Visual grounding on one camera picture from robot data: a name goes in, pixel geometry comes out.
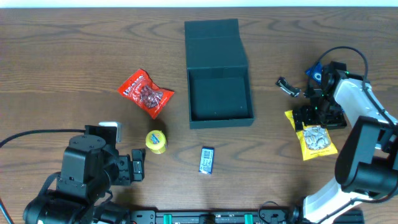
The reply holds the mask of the blue Oreo cookie pack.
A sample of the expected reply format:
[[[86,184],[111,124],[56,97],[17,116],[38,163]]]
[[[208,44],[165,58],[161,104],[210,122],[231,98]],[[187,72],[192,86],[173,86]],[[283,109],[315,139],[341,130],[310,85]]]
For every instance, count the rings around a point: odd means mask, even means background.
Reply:
[[[317,84],[321,84],[322,68],[322,64],[317,62],[315,65],[305,71],[305,74],[308,76],[309,83],[311,83],[311,81],[315,81]]]

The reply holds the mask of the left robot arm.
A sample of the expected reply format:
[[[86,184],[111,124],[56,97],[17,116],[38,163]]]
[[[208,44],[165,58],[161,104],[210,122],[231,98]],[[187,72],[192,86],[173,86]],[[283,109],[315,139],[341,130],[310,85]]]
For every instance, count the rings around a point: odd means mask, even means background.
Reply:
[[[130,223],[131,213],[107,198],[111,186],[144,179],[145,149],[120,155],[117,126],[86,125],[69,140],[60,172],[50,175],[25,208],[26,223]]]

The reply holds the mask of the yellow candy bag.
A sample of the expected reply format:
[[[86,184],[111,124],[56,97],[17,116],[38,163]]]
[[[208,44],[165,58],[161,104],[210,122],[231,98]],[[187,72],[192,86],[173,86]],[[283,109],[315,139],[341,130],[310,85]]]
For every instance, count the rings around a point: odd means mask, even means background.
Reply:
[[[286,111],[285,116],[295,129],[304,161],[338,153],[337,148],[330,139],[327,129],[322,128],[320,125],[306,126],[303,122],[295,124],[292,110]]]

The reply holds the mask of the red candy bag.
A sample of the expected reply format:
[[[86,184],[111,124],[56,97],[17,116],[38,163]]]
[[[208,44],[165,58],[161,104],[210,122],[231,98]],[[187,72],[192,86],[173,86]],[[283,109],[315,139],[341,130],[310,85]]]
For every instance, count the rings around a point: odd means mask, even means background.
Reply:
[[[172,90],[158,87],[143,69],[139,69],[132,74],[118,88],[118,93],[135,102],[135,104],[146,111],[152,119],[156,119],[174,95]]]

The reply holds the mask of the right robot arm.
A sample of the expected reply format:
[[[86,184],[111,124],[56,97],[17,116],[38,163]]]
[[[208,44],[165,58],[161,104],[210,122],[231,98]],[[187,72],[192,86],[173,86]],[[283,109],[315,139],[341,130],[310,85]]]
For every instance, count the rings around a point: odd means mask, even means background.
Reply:
[[[335,176],[286,216],[287,223],[364,223],[361,203],[383,203],[397,195],[397,119],[374,96],[365,76],[330,62],[311,104],[290,112],[297,134],[350,124],[335,164]]]

